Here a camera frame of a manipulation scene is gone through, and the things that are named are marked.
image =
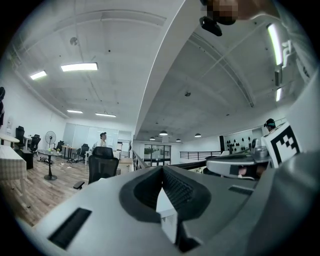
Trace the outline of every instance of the black vent slot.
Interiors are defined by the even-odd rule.
[[[48,239],[65,250],[91,213],[87,209],[76,209]]]
[[[233,185],[229,187],[229,190],[239,194],[247,195],[247,196],[251,196],[251,194],[254,192],[254,189],[252,188],[237,186],[237,185]]]

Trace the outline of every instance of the window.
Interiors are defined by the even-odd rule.
[[[149,166],[167,166],[171,164],[171,146],[144,145],[144,159]]]

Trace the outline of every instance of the checkered cloth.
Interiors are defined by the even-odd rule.
[[[0,181],[27,177],[27,164],[11,147],[0,145]]]

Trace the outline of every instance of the concrete ceiling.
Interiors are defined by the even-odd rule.
[[[221,37],[198,26],[167,73],[139,132],[136,130],[137,140],[149,140],[166,130],[169,141],[174,142],[226,115],[232,119],[246,109],[265,104],[276,107],[276,65],[266,28],[269,23],[276,23],[281,42],[288,40],[281,23],[266,16],[221,25]],[[298,69],[290,64],[282,98],[293,94],[296,80],[301,80]]]
[[[116,115],[119,123],[135,126],[157,44],[182,3],[47,1],[21,26],[8,48],[14,71],[63,117],[104,120],[95,113],[106,112]],[[60,68],[83,62],[97,62],[98,71]],[[46,77],[30,78],[42,70]]]

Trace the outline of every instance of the plaid fabric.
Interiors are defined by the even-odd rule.
[[[27,177],[27,164],[11,147],[0,145],[0,180]]]

